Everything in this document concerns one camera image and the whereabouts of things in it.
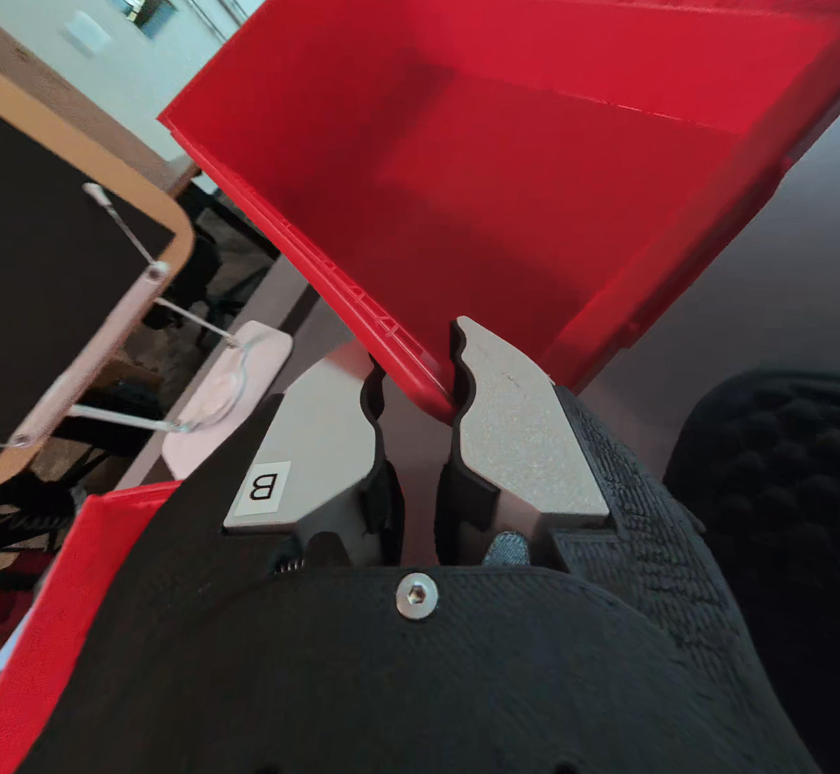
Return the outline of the rounded wooden panel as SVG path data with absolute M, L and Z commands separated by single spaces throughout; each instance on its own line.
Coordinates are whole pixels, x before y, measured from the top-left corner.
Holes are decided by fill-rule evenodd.
M 193 228 L 186 213 L 175 199 L 124 161 L 114 157 L 103 146 L 54 115 L 48 107 L 28 96 L 21 88 L 6 80 L 5 76 L 1 76 L 1 120 L 11 122 L 27 136 L 36 138 L 36 141 L 89 177 L 98 182 L 104 182 L 106 188 L 116 192 L 121 198 L 152 217 L 156 222 L 166 225 L 173 233 L 172 243 L 168 244 L 160 256 L 160 260 L 167 262 L 172 269 L 164 284 L 164 291 L 173 276 L 183 267 L 195 243 Z M 126 338 L 130 337 L 140 322 L 141 320 L 129 331 Z M 126 338 L 104 368 L 115 358 Z M 98 378 L 99 374 L 93 378 L 88 389 Z

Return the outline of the red plastic storage bin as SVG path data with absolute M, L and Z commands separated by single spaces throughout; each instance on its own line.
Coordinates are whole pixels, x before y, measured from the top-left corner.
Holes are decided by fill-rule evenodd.
M 1 771 L 46 726 L 113 578 L 181 481 L 89 496 L 15 635 L 1 649 Z
M 393 382 L 583 388 L 839 111 L 839 0 L 267 0 L 162 110 Z

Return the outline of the white wall switch plate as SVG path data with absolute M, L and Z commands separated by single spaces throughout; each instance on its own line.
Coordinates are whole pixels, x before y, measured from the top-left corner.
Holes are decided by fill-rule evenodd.
M 110 34 L 89 13 L 75 9 L 63 24 L 67 40 L 87 58 L 100 54 L 111 43 Z

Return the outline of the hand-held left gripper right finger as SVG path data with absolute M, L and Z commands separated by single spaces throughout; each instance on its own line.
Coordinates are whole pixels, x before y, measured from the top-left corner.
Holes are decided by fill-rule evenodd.
M 527 563 L 543 563 L 554 556 L 556 530 L 611 528 L 602 486 L 548 374 L 466 316 L 451 322 L 450 356 L 456 413 L 435 497 L 438 563 L 482 563 L 505 539 Z

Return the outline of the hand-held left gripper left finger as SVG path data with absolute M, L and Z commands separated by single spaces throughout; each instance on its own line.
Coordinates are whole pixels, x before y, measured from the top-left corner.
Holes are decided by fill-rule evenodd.
M 280 533 L 304 550 L 331 533 L 352 565 L 396 565 L 404 497 L 378 418 L 383 368 L 327 354 L 281 395 L 223 520 L 228 533 Z

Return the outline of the black office chair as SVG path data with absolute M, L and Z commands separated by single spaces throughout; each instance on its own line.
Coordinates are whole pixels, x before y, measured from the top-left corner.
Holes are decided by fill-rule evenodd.
M 235 316 L 242 310 L 245 303 L 243 298 L 245 290 L 252 291 L 253 287 L 259 285 L 268 274 L 269 266 L 257 269 L 218 296 L 211 295 L 207 287 L 222 266 L 222 255 L 216 239 L 198 224 L 200 215 L 207 209 L 212 210 L 271 261 L 275 261 L 280 253 L 254 225 L 247 223 L 242 215 L 235 214 L 219 198 L 204 192 L 193 182 L 180 192 L 176 202 L 193 227 L 195 245 L 186 264 L 164 291 L 162 297 L 183 310 L 190 310 L 192 305 L 203 302 L 207 306 L 207 321 L 218 325 L 223 317 Z

